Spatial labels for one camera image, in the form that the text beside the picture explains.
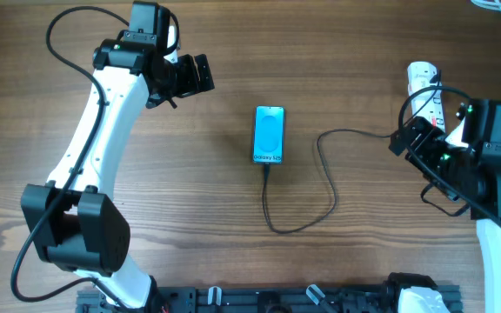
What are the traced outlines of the Galaxy smartphone with teal screen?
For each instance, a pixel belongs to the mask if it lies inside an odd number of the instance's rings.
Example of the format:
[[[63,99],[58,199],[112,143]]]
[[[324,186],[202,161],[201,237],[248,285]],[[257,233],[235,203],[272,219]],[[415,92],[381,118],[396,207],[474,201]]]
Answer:
[[[284,127],[285,109],[283,107],[256,107],[252,152],[254,163],[280,164],[283,161]]]

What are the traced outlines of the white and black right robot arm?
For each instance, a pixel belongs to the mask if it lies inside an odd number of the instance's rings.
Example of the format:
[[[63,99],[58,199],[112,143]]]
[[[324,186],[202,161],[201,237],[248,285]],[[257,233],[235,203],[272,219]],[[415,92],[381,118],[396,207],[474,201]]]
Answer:
[[[458,110],[461,120],[445,134],[423,117],[391,135],[390,150],[404,154],[430,188],[475,221],[484,263],[485,309],[501,312],[501,102],[475,99]]]

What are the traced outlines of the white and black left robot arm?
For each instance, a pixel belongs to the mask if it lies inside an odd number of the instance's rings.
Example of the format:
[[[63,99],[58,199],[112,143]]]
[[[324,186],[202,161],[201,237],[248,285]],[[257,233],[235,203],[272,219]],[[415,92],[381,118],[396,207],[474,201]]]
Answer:
[[[205,55],[179,55],[177,17],[136,1],[124,29],[95,50],[90,96],[70,145],[42,185],[26,186],[26,248],[92,283],[115,312],[165,312],[155,279],[129,253],[130,226],[113,202],[118,165],[143,109],[212,90]]]

